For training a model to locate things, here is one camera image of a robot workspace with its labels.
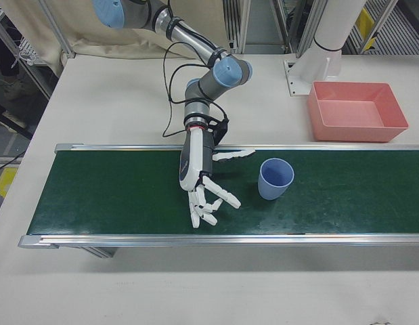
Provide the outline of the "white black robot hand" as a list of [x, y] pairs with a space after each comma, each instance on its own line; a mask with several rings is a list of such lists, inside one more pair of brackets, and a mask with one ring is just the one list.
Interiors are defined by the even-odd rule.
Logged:
[[193, 126], [187, 130], [179, 164], [179, 185], [188, 193], [192, 226], [198, 228], [202, 220], [217, 224], [213, 213], [222, 202], [238, 209], [241, 202], [232, 193], [224, 190], [212, 179], [213, 162], [244, 158], [255, 153], [253, 149], [235, 152], [214, 152], [212, 133], [203, 127]]

